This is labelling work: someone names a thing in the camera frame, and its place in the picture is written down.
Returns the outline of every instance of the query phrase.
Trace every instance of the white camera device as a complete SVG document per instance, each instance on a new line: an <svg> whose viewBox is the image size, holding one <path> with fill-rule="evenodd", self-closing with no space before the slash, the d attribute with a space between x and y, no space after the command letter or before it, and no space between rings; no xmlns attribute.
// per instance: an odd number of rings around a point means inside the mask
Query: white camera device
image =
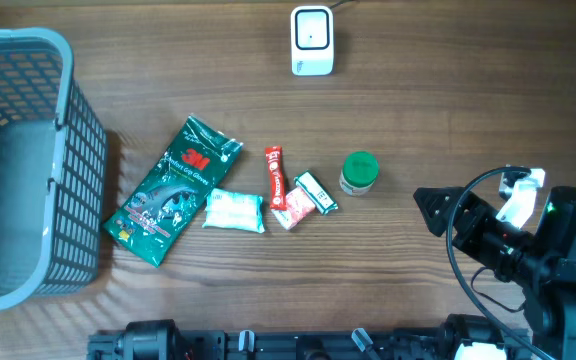
<svg viewBox="0 0 576 360"><path fill-rule="evenodd" d="M332 11L327 6L299 6L290 14L292 72L328 75L335 60Z"/></svg>

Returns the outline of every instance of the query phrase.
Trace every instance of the cable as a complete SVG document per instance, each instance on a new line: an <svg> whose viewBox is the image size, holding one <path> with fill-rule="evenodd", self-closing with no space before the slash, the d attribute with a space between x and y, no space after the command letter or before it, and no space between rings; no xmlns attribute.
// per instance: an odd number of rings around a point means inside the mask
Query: cable
<svg viewBox="0 0 576 360"><path fill-rule="evenodd" d="M524 346L525 348L530 350L533 354L537 355L541 359L552 360L552 357L550 357L548 354L546 354L543 350L539 349L538 347L532 345L526 339L523 339L520 336L518 336L517 334L515 334L515 332L512 331L511 328L509 328L506 324L504 324L499 319L497 319L488 309L486 309L484 304L482 304L481 301L479 301L479 299L477 298L477 295L475 295L475 293L473 293L473 291L468 287L468 283L466 282L466 279L464 279L464 276L461 273L461 270L459 269L459 265L457 265L457 259L455 259L455 251L452 248L452 228L453 228L453 224L455 223L455 217L457 216L457 211L459 210L461 203L468 196L468 193L475 186L477 186L480 182L484 181L485 179L487 179L491 176L503 174L506 172L522 172L522 173L530 174L530 169L524 168L524 167L518 167L518 166L507 166L507 167L492 169L492 170L489 170L489 171L479 175L475 179L473 179L464 188L464 191L461 193L461 195L457 199L457 202L455 203L455 207L453 208L452 212L450 213L450 217L448 218L448 227L446 229L446 251L448 252L448 260L450 261L450 266L452 267L452 271L455 273L455 277L457 278L457 281L459 281L459 285L461 285L461 288L464 290L464 292L466 293L468 298L470 298L470 301L472 301L472 303L475 304L477 309L479 309L479 311L481 311L481 313L486 318L488 318L488 320L493 325L495 325L496 327L501 329L504 333L506 333L506 335L513 338L515 341L517 341L519 344L521 344L522 346Z"/></svg>
<svg viewBox="0 0 576 360"><path fill-rule="evenodd" d="M339 0L338 2L334 3L333 5L330 5L328 8L329 8L330 10L332 10L332 9L336 8L337 6L339 6L339 5L343 5L343 4L345 4L345 3L347 3L347 2L351 2L351 1L355 1L355 0Z"/></svg>
<svg viewBox="0 0 576 360"><path fill-rule="evenodd" d="M483 266L483 267L479 268L479 270L477 270L477 271L475 272L475 274L472 276L472 278L470 279L470 288L472 289L472 291L474 291L475 293L477 293L477 295L483 297L484 299L486 299L486 300L492 302L493 304L499 306L500 308L508 311L508 312L511 313L511 314L514 314L514 313L518 313L518 312L520 312L520 311L523 311L523 310L524 310L524 307L526 306L526 302L525 302L525 301L523 302L523 304L519 305L518 308L516 308L516 309L511 309L511 308L507 307L506 305L500 303L499 301L493 299L492 296L490 296L490 295L488 295L488 294L484 294L484 293L482 293L481 291L477 291L477 289L475 289L475 279L477 278L477 276L479 276L479 274L481 274L482 272L484 272L484 271L486 271L486 270L492 270L492 269Z"/></svg>

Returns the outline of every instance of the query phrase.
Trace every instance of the jar with green lid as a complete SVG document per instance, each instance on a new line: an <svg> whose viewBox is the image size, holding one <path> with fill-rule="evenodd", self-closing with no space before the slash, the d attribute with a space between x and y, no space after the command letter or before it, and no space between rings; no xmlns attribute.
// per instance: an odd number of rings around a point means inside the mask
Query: jar with green lid
<svg viewBox="0 0 576 360"><path fill-rule="evenodd" d="M378 174L379 163L375 156L367 151L358 151L346 158L339 185L346 194L360 196L370 190Z"/></svg>

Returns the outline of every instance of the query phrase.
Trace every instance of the green lid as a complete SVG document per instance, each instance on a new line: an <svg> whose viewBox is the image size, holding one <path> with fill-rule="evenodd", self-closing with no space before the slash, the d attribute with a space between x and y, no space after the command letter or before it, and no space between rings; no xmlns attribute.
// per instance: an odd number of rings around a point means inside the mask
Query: green lid
<svg viewBox="0 0 576 360"><path fill-rule="evenodd" d="M370 186L379 174L379 163L371 153L358 151L348 155L342 173L346 182L354 187Z"/></svg>

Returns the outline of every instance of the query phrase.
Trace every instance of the basket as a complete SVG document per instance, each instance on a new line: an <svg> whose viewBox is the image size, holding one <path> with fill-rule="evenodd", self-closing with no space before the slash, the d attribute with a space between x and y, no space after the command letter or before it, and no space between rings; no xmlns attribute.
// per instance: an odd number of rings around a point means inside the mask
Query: basket
<svg viewBox="0 0 576 360"><path fill-rule="evenodd" d="M106 134L52 30L0 30L0 310L97 274Z"/></svg>

